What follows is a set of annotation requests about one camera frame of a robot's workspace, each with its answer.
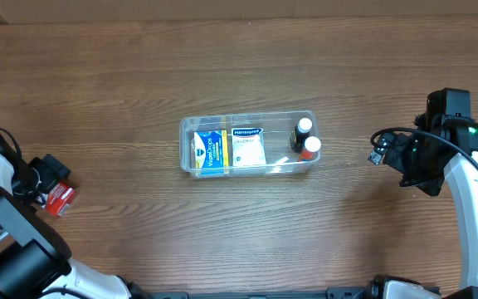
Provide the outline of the red white small box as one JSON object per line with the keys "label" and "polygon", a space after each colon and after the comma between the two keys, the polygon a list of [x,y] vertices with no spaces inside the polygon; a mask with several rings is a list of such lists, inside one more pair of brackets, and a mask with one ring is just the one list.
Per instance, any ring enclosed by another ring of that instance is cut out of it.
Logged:
{"label": "red white small box", "polygon": [[59,182],[47,195],[43,208],[54,217],[61,217],[77,198],[79,192],[64,182]]}

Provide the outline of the orange bottle white cap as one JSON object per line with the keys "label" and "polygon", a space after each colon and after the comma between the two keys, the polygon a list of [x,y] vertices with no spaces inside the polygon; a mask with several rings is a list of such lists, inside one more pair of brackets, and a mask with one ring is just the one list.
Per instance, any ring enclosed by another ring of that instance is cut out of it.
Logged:
{"label": "orange bottle white cap", "polygon": [[319,153],[321,145],[321,140],[316,136],[306,138],[297,161],[303,162],[313,160]]}

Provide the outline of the dark bottle white cap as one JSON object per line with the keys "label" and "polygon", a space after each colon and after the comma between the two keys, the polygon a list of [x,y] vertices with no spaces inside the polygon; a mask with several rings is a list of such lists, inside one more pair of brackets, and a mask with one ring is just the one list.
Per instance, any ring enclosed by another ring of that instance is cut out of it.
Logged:
{"label": "dark bottle white cap", "polygon": [[295,153],[302,151],[305,140],[310,136],[312,126],[311,119],[302,118],[294,127],[290,136],[290,147]]}

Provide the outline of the clear plastic container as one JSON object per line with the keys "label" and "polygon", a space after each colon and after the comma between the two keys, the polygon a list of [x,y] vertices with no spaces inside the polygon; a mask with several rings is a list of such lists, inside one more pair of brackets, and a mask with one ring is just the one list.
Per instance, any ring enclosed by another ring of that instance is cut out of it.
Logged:
{"label": "clear plastic container", "polygon": [[[311,136],[320,137],[315,113],[311,110],[290,110],[226,115],[189,116],[180,121],[179,153],[181,168],[194,178],[223,178],[305,172],[320,160],[321,153],[311,161],[298,162],[299,153],[290,147],[291,133],[302,118],[312,120]],[[234,167],[232,164],[232,129],[262,128],[266,164]],[[193,136],[196,131],[225,130],[227,132],[229,167],[222,176],[201,176],[194,167]]]}

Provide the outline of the blue yellow VapoDrops box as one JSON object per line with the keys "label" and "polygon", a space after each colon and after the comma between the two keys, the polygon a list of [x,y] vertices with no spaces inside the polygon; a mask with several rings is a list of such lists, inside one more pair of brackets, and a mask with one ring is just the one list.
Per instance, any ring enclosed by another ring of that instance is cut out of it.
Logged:
{"label": "blue yellow VapoDrops box", "polygon": [[225,130],[196,131],[193,136],[194,167],[201,176],[228,174],[229,150]]}

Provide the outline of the white Hansaplast plaster box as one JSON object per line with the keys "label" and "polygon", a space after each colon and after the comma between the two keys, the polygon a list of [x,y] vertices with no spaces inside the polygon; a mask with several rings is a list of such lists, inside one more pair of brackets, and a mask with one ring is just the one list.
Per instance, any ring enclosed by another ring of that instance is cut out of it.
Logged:
{"label": "white Hansaplast plaster box", "polygon": [[232,156],[234,167],[266,164],[263,129],[233,128]]}

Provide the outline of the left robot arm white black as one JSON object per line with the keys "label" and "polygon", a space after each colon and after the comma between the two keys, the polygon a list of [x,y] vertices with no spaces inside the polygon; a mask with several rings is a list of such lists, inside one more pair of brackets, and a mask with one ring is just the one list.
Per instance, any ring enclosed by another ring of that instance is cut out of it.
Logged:
{"label": "left robot arm white black", "polygon": [[76,261],[62,236],[36,214],[70,170],[54,156],[26,162],[0,127],[0,298],[147,298],[134,282]]}

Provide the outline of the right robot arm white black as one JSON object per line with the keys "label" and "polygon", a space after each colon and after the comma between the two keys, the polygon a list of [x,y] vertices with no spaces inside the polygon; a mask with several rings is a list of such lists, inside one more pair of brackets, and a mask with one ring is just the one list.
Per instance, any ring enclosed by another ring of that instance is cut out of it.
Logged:
{"label": "right robot arm white black", "polygon": [[447,184],[461,244],[461,280],[455,298],[478,298],[478,123],[470,117],[420,115],[415,128],[375,132],[369,159],[401,173],[400,186],[437,196]]}

